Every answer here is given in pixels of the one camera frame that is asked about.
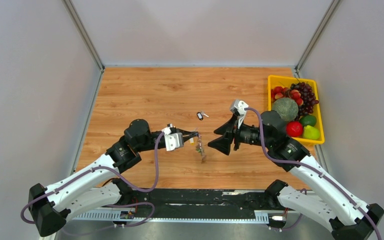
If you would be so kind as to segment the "large silver keyring with clips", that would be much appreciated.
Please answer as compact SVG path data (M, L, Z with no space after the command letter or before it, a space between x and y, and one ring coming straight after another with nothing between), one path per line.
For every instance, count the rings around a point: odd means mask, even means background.
M203 164L207 160L207 154L204 149L201 133L197 129L195 131L196 131L195 150L199 153L201 158L200 162Z

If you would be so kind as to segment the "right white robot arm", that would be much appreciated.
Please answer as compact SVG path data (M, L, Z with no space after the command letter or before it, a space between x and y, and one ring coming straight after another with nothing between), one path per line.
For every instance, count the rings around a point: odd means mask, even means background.
M382 238L378 223L384 209L380 205L366 203L335 180L306 147L287 135L287 123L276 111L257 116L259 126L249 126L239 124L239 117L233 114L214 131L219 137L208 147L229 155L240 144L260 146L270 161L299 178L320 198L305 195L277 179L265 190L270 208L295 210L325 227L336 240L367 240L372 233Z

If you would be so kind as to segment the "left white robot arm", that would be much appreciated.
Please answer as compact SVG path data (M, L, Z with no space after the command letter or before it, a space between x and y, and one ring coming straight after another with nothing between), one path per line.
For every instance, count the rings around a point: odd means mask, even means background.
M172 124L152 132L146 120L135 119L124 130L123 136L90 165L53 184L32 186L20 217L24 222L34 224L41 237L47 237L90 210L116 203L127 207L133 201L130 190L148 193L156 188L158 150L174 151L199 135L197 131L183 130ZM135 186L122 173L141 161L141 152L151 150L154 151L154 183L150 188Z

